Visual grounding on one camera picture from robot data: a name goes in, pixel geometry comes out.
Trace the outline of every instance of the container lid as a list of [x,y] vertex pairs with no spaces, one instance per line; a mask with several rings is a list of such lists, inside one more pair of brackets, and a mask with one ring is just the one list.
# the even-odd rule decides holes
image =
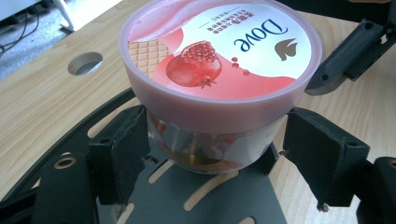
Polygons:
[[[128,32],[129,59],[122,56],[129,60],[126,66],[137,70],[136,76],[166,94],[190,101],[226,105],[271,101],[271,106],[283,108],[270,112],[276,114],[271,114],[271,121],[261,122],[261,127],[294,106],[321,58],[320,41],[312,26],[275,1],[154,1],[137,11],[130,23],[123,28]],[[298,96],[273,101],[289,94]],[[217,113],[209,110],[212,116]],[[236,114],[231,117],[241,119]],[[168,121],[187,122],[179,119]]]

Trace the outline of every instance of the waffle pattern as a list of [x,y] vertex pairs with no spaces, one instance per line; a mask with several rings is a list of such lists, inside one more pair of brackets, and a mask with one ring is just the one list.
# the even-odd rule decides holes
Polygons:
[[152,78],[158,64],[170,54],[169,48],[159,40],[130,42],[129,54],[136,66]]

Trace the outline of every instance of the product label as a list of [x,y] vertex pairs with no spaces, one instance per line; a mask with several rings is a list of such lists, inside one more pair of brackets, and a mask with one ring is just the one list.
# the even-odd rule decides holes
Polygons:
[[311,59],[304,29],[265,4],[213,7],[171,30],[131,39],[131,56],[154,81],[188,95],[262,96],[295,81]]

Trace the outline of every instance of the gray floor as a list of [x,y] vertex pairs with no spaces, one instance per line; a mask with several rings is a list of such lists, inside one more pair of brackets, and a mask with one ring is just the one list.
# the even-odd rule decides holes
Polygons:
[[[65,2],[71,10],[75,10],[84,1],[66,0]],[[31,35],[22,39],[12,49],[6,52],[0,50],[0,80],[8,77],[18,68],[30,62],[34,57],[70,34],[62,29],[60,23],[64,18],[55,5],[52,4],[50,8],[43,8],[41,6],[37,8],[39,9],[39,20],[36,30]],[[33,31],[37,25],[36,15],[28,15],[28,19],[26,20],[25,13],[22,13],[18,16],[18,19],[20,21],[18,24],[0,27],[0,45],[4,46],[19,39],[25,24],[25,34]]]

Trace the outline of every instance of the dove container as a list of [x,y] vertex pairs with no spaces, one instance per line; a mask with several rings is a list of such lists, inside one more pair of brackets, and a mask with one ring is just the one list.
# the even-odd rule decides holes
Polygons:
[[276,1],[151,1],[124,23],[120,54],[148,136],[186,169],[242,169],[269,147],[318,68],[317,32]]

